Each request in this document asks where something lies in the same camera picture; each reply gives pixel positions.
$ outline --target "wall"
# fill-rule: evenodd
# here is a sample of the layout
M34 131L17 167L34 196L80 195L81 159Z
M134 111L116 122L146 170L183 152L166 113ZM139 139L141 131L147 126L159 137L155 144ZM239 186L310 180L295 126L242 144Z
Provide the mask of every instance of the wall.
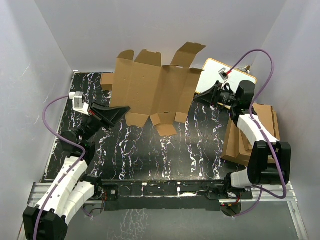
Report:
M287 1L263 49L275 62L273 78L259 102L278 112L280 137L292 147L291 181L311 240L319 239L320 208L320 2ZM260 88L270 63L260 54L252 73Z
M18 237L33 182L44 173L53 136L44 106L66 95L72 76L33 0L0 0L0 233ZM47 115L57 129L65 102Z
M259 48L285 0L35 0L73 70L114 70L117 55L146 48L169 64L187 41L207 45L194 61L233 64ZM251 64L255 55L243 64Z

